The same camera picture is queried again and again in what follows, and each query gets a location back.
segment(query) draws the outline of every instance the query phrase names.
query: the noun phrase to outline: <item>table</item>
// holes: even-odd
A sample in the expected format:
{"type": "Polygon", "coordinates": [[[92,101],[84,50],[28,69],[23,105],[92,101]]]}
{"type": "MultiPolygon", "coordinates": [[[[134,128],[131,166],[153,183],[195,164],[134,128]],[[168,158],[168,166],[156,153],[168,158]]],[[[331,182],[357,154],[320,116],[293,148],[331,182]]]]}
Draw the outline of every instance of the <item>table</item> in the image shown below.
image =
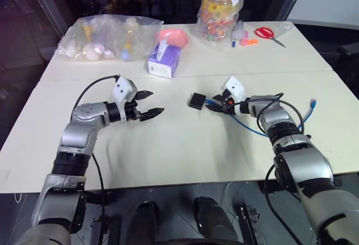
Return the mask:
{"type": "MultiPolygon", "coordinates": [[[[253,27],[273,27],[274,23],[276,22],[245,23],[245,29],[249,31],[249,38],[257,38],[253,27]]],[[[170,27],[183,29],[189,37],[189,43],[182,52],[176,70],[176,77],[332,70],[296,27],[279,37],[286,48],[271,40],[259,39],[256,46],[227,47],[222,50],[210,49],[196,39],[193,36],[195,25],[166,25],[166,28],[170,27]]],[[[128,78],[156,78],[148,74],[145,61],[101,61],[88,64],[64,62],[55,55],[42,80],[94,80],[99,76],[118,73],[128,78]]]]}
{"type": "MultiPolygon", "coordinates": [[[[299,41],[298,44],[308,45],[306,41],[299,41]]],[[[292,60],[297,57],[300,57],[299,51],[292,60]]],[[[278,66],[273,72],[220,72],[204,76],[197,75],[200,69],[192,63],[188,68],[193,71],[187,71],[192,76],[176,75],[172,80],[150,75],[141,77],[143,72],[128,69],[127,73],[137,74],[132,80],[139,90],[154,92],[153,96],[139,102],[138,109],[146,111],[164,107],[165,111],[149,121],[114,123],[99,132],[94,152],[105,187],[263,179],[274,156],[267,138],[251,133],[229,116],[187,106],[193,92],[209,97],[218,94],[231,75],[242,82],[248,96],[284,92],[283,99],[303,114],[309,109],[310,99],[317,99],[317,107],[306,123],[306,133],[313,136],[313,143],[328,158],[335,173],[358,171],[359,101],[335,72],[327,69],[324,60],[313,56],[312,67],[313,63],[318,63],[316,66],[321,69],[310,70],[307,64],[307,70],[300,70],[295,63],[288,61],[287,67],[280,69],[278,66]]],[[[95,67],[96,70],[108,70],[95,78],[115,73],[104,64],[95,67]]],[[[216,70],[211,65],[209,68],[212,72],[216,70]]],[[[41,190],[45,175],[51,171],[73,103],[95,76],[92,74],[96,70],[76,77],[66,75],[65,71],[58,71],[58,78],[50,78],[55,77],[50,73],[44,74],[0,151],[0,193],[41,190]]],[[[113,85],[111,80],[96,84],[85,94],[83,102],[110,101],[113,85]]],[[[249,115],[240,119],[256,128],[255,119],[249,115]]],[[[100,188],[92,160],[86,176],[86,189],[100,188]]]]}

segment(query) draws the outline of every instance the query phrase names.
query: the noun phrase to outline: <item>scissors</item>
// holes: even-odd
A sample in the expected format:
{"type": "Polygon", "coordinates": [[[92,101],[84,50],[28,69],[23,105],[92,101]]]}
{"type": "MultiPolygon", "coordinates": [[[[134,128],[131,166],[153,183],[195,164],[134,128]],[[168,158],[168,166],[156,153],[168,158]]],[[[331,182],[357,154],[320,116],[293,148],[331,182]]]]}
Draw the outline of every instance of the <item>scissors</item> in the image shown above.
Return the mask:
{"type": "Polygon", "coordinates": [[[256,34],[258,37],[263,38],[263,39],[271,39],[274,42],[276,42],[277,44],[279,44],[280,46],[286,47],[279,40],[276,40],[276,38],[274,37],[273,30],[268,27],[257,28],[254,31],[254,34],[256,34]]]}

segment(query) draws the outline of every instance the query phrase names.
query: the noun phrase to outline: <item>tissue box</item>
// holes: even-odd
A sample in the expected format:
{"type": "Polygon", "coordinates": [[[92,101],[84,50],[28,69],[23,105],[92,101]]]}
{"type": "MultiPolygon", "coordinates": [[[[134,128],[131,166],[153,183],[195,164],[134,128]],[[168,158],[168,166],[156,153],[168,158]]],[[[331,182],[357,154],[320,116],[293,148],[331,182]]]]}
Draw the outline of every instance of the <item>tissue box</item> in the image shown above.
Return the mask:
{"type": "Polygon", "coordinates": [[[157,60],[159,44],[148,58],[148,71],[152,75],[172,78],[180,61],[181,47],[166,45],[160,60],[157,60]]]}

